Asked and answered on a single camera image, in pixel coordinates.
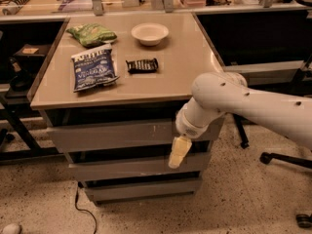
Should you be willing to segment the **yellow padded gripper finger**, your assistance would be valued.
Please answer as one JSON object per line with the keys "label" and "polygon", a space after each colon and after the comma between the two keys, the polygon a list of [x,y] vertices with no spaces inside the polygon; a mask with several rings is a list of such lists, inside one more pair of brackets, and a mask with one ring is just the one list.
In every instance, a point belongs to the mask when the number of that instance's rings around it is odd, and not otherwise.
{"label": "yellow padded gripper finger", "polygon": [[184,157],[188,153],[192,146],[192,141],[190,138],[185,136],[175,137],[172,145],[172,151],[169,157],[169,167],[171,169],[176,169],[180,166]]}

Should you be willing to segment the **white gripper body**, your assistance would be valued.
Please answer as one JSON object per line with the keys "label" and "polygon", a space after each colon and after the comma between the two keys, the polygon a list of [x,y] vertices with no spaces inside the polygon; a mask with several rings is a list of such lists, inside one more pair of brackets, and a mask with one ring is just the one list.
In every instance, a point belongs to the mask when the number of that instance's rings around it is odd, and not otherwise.
{"label": "white gripper body", "polygon": [[208,128],[207,113],[197,102],[187,102],[176,115],[175,126],[182,136],[198,138]]}

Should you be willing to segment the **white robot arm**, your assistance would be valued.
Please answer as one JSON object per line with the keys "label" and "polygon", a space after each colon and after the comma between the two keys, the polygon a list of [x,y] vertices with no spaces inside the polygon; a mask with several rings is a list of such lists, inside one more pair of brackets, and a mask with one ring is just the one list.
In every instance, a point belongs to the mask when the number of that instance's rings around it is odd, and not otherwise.
{"label": "white robot arm", "polygon": [[191,87],[192,98],[178,112],[169,167],[176,169],[216,119],[226,113],[240,115],[292,141],[312,148],[312,98],[254,90],[233,72],[199,75]]}

